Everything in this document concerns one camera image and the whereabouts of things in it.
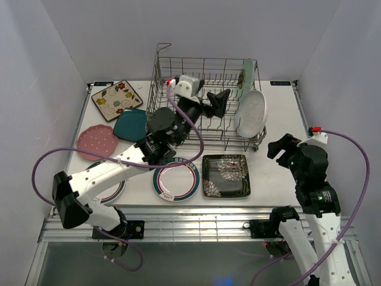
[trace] dish rack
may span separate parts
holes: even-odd
[[[169,107],[174,110],[167,99],[166,80],[181,74],[188,74],[205,80],[205,85],[198,96],[206,104],[209,104],[207,92],[218,94],[227,88],[231,90],[227,100],[225,116],[222,119],[218,117],[208,119],[201,116],[196,122],[205,146],[224,147],[225,151],[227,148],[243,148],[245,151],[248,148],[252,148],[254,151],[258,150],[259,145],[266,136],[266,127],[253,138],[243,138],[236,132],[239,126],[235,126],[235,114],[239,108],[239,99],[243,93],[242,90],[238,89],[237,85],[245,59],[163,56],[162,51],[169,46],[171,46],[170,43],[159,43],[157,45],[146,110],[148,118],[160,107]],[[252,89],[261,90],[258,62],[256,60],[253,60],[253,68],[254,83]],[[179,100],[173,93],[171,96],[175,102]],[[191,130],[184,145],[199,145],[199,139],[194,130]]]

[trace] blue rimmed plate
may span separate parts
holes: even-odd
[[[172,158],[168,164],[184,162],[184,158]],[[193,163],[184,166],[156,169],[154,173],[156,193],[166,201],[183,201],[196,192],[200,183],[200,175]]]
[[[86,170],[91,169],[103,162],[104,160],[95,162],[94,164],[91,164]],[[94,198],[94,200],[100,200],[101,204],[107,204],[115,200],[123,191],[125,184],[126,184],[126,181],[121,181],[119,184],[116,184],[115,186],[112,186],[111,188],[106,189],[104,192],[101,192],[99,195],[97,195]]]

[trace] flower pattern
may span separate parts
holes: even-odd
[[[203,180],[204,193],[208,197],[221,197],[220,191],[212,181]]]
[[[96,103],[98,103],[99,105],[102,105],[102,104],[105,104],[106,103],[106,100],[104,98],[98,98],[96,100]]]
[[[241,181],[249,172],[245,156],[242,155],[223,156],[217,168],[222,177],[232,182]]]

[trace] gray wall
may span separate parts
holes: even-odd
[[[300,79],[309,124],[351,135],[370,157],[368,193],[355,227],[373,285],[381,285],[380,15],[379,0],[343,0]],[[329,158],[329,180],[348,215],[364,182],[364,160],[333,136]]]
[[[39,0],[0,3],[0,285],[24,285],[48,209],[32,190],[32,167],[70,144],[85,84]],[[38,172],[46,195],[67,154],[52,157]]]
[[[149,79],[169,55],[252,57],[262,79],[298,79],[340,0],[42,0],[82,78]]]

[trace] black plate with flower pattern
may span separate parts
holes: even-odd
[[[238,198],[250,195],[249,169],[244,155],[206,155],[202,158],[204,195]]]

